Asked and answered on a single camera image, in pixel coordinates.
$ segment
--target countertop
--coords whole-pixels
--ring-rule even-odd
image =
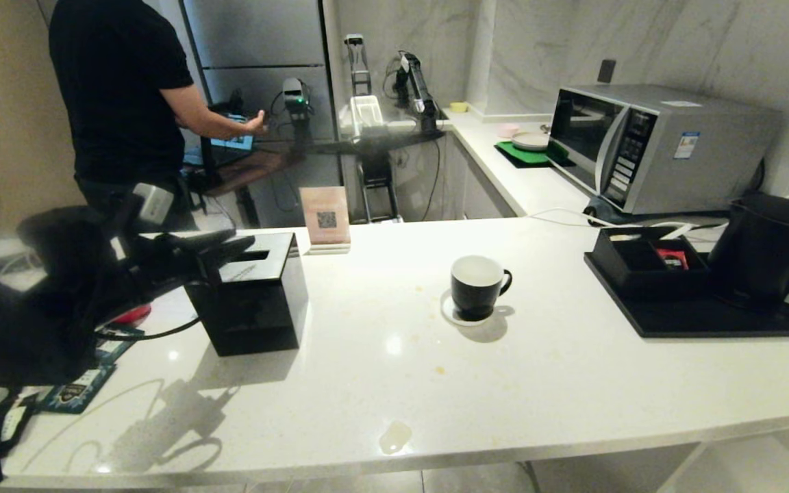
[[[498,193],[507,201],[517,216],[529,216],[542,210],[561,207],[582,212],[589,198],[572,182],[562,177],[553,168],[519,169],[494,148],[504,140],[498,137],[497,123],[483,123],[473,112],[447,112],[448,129],[470,153]],[[541,122],[520,123],[521,131],[539,131]],[[562,220],[569,216],[556,215]],[[571,221],[586,224],[582,219]]]
[[[357,225],[348,255],[301,257],[300,350],[219,358],[200,327],[138,343],[84,414],[34,418],[3,486],[357,475],[789,428],[789,338],[641,339],[583,262],[595,235],[528,218]],[[475,329],[440,313],[467,253],[514,273]],[[193,314],[176,290],[143,328]]]

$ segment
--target refrigerator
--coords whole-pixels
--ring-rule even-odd
[[[315,110],[313,141],[337,140],[321,1],[181,0],[181,12],[210,103],[229,100],[238,88],[248,115],[268,112],[282,82],[296,77],[306,84]],[[289,121],[281,97],[275,111],[279,124]],[[280,125],[255,142],[263,146],[293,138],[293,127]],[[298,188],[341,185],[338,156],[310,154],[304,162],[253,182],[249,191],[261,227],[298,227],[304,225]]]

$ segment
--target saucer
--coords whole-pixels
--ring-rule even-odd
[[[478,327],[479,325],[483,325],[489,318],[492,318],[492,316],[488,316],[487,318],[476,321],[462,320],[461,318],[458,318],[455,309],[455,302],[452,301],[452,294],[448,294],[447,297],[445,297],[444,303],[442,303],[440,307],[440,311],[442,314],[444,314],[448,321],[453,322],[455,325],[461,325],[461,327]]]

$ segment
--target countertop stain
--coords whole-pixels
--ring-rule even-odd
[[[385,455],[398,453],[412,436],[413,430],[410,430],[410,427],[400,421],[394,421],[388,425],[388,430],[382,434],[382,437],[379,437],[379,449]]]

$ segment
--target microwave door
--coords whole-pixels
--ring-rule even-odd
[[[601,194],[603,175],[597,168],[610,147],[616,147],[616,128],[623,124],[627,104],[562,88],[553,113],[550,143],[561,147],[558,166],[589,193]]]
[[[629,114],[629,107],[624,106],[620,114],[614,118],[613,124],[608,128],[604,140],[601,141],[599,156],[595,160],[595,191],[601,194],[611,174],[614,172],[614,159],[616,159],[617,144],[623,139],[623,131],[626,128],[626,116]]]

